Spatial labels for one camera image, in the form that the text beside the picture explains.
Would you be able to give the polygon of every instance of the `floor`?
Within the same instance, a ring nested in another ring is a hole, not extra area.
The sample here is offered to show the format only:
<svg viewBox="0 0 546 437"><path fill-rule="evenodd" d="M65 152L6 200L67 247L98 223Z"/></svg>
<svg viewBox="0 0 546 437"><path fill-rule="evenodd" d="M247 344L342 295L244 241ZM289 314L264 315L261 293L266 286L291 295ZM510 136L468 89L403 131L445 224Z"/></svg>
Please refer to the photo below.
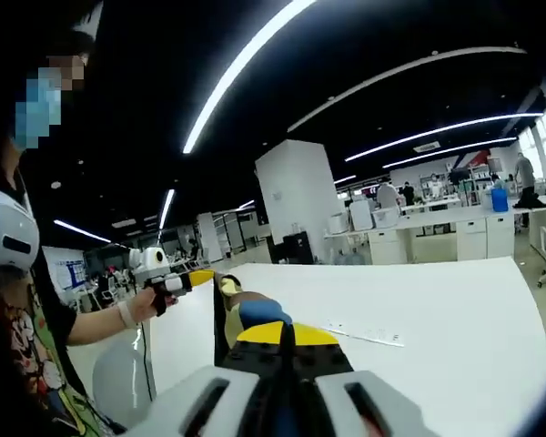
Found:
<svg viewBox="0 0 546 437"><path fill-rule="evenodd" d="M442 244L444 240L445 238L439 236L439 238L432 239L431 243L429 243L428 239L422 241L420 254L417 254L418 260L423 262L445 260L446 254L449 253L449 246ZM528 235L525 230L521 234L516 235L514 259L520 268L522 276L526 279L526 282L530 287L531 294L536 301L538 311L544 324L544 330L546 331L546 284L544 284L541 289L537 286L538 277L540 276L542 269L545 268L546 263L534 249L530 248L528 244ZM212 268L218 271L227 271L247 262L270 262L267 245L261 244L256 248L234 255L231 259L219 261L215 263ZM509 307L510 303L507 301L506 310L509 310ZM101 341L97 344L69 348L71 360L75 364L77 372L90 395L93 393L93 366L99 354L115 340L134 342L138 337L140 338L140 341L136 343L137 349L143 351L141 335L138 336L136 330L124 331L117 334L115 337Z"/></svg>

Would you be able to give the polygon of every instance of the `ceiling vent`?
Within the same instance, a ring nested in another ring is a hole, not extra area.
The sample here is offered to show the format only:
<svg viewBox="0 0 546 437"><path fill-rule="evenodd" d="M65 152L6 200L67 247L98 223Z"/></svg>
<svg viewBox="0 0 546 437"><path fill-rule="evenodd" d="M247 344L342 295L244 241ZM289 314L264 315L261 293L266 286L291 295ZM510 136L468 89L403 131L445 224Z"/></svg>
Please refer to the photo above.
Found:
<svg viewBox="0 0 546 437"><path fill-rule="evenodd" d="M433 141L432 143L427 143L423 144L422 146L414 147L414 150L417 153L424 153L429 152L430 150L434 150L436 148L440 148L439 141Z"/></svg>

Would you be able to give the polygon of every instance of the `graphic t-shirt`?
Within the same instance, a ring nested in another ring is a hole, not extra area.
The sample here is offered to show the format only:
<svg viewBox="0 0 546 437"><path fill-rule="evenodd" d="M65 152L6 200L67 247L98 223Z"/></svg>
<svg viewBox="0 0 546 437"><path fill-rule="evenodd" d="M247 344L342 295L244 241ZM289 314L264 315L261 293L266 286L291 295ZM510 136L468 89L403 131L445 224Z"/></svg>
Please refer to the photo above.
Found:
<svg viewBox="0 0 546 437"><path fill-rule="evenodd" d="M114 435L90 400L67 382L34 283L28 286L27 307L6 305L5 315L11 327L15 364L25 377L26 389L48 411L57 435Z"/></svg>

